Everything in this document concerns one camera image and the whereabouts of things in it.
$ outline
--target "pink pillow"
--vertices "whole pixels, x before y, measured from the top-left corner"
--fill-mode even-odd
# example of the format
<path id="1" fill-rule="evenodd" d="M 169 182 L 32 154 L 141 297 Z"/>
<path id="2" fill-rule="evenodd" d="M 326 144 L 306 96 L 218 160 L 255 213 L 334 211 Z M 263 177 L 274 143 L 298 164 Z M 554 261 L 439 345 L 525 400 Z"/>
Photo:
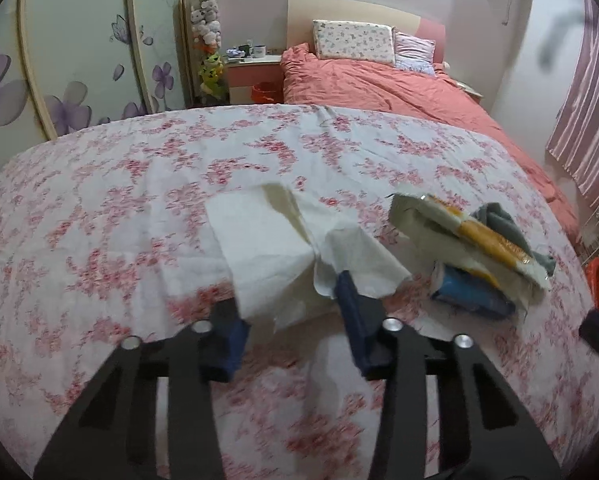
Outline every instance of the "pink pillow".
<path id="1" fill-rule="evenodd" d="M 422 40 L 410 34 L 404 34 L 395 29 L 394 38 L 395 55 L 407 57 L 411 60 L 433 62 L 435 40 Z"/>

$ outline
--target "bed sheet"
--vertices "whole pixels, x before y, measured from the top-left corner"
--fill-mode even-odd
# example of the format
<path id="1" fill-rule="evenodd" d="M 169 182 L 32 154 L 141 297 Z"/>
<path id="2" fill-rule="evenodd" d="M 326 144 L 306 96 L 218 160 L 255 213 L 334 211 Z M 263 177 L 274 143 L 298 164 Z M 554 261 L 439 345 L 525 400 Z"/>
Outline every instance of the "bed sheet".
<path id="1" fill-rule="evenodd" d="M 577 335 L 593 302 L 573 248 L 508 152 L 406 116 L 255 105 L 103 124 L 0 173 L 0 440 L 27 472 L 123 337 L 171 336 L 233 294 L 204 201 L 275 181 L 350 216 L 407 262 L 415 278 L 387 311 L 428 336 L 473 336 L 559 461 L 583 453 L 599 428 L 599 359 Z M 555 257 L 551 292 L 525 319 L 499 323 L 429 300 L 430 267 L 387 220 L 400 182 L 465 210 L 501 202 L 530 245 Z M 228 479 L 366 478 L 383 383 L 362 380 L 339 315 L 253 343 L 233 383 L 212 390 Z M 435 398 L 430 384 L 429 472 Z"/>
<path id="2" fill-rule="evenodd" d="M 542 167 L 515 144 L 436 64 L 437 77 L 397 70 L 369 61 L 319 60 L 308 43 L 284 52 L 284 102 L 361 108 L 438 121 L 478 132 L 506 147 L 550 205 L 571 243 L 579 222 L 564 193 Z"/>

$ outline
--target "headboard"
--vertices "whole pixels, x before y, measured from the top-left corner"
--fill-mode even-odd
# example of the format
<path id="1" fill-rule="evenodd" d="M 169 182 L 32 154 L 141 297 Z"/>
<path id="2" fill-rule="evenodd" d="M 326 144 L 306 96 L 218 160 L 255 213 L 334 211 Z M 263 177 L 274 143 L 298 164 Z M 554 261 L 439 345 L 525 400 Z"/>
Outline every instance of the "headboard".
<path id="1" fill-rule="evenodd" d="M 406 34 L 435 40 L 433 61 L 444 61 L 446 28 L 443 25 L 403 10 L 355 0 L 288 0 L 286 47 L 308 43 L 314 48 L 313 20 L 347 20 L 390 25 Z"/>

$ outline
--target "gray cloth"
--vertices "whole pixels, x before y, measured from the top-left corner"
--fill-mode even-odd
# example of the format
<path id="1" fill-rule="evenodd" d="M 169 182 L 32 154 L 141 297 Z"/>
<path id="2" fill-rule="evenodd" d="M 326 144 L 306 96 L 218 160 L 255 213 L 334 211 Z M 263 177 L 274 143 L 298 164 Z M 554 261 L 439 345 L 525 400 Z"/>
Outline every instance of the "gray cloth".
<path id="1" fill-rule="evenodd" d="M 514 243 L 526 254 L 531 254 L 537 262 L 546 269 L 549 276 L 555 272 L 555 259 L 548 254 L 540 254 L 532 251 L 523 233 L 517 227 L 513 217 L 503 210 L 499 202 L 489 202 L 481 206 L 471 214 L 482 224 L 490 227 L 496 233 L 502 235 L 506 240 Z"/>

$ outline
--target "pillow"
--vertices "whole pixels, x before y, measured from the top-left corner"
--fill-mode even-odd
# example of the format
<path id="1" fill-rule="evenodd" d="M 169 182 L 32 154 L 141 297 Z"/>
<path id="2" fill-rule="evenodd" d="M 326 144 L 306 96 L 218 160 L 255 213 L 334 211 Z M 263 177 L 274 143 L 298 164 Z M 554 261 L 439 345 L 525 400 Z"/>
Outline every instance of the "pillow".
<path id="1" fill-rule="evenodd" d="M 435 77 L 434 53 L 434 40 L 422 40 L 395 30 L 395 68 Z"/>
<path id="2" fill-rule="evenodd" d="M 422 40 L 395 30 L 395 55 L 433 63 L 435 40 Z"/>
<path id="3" fill-rule="evenodd" d="M 313 20 L 319 59 L 360 59 L 395 65 L 393 29 L 388 25 Z"/>

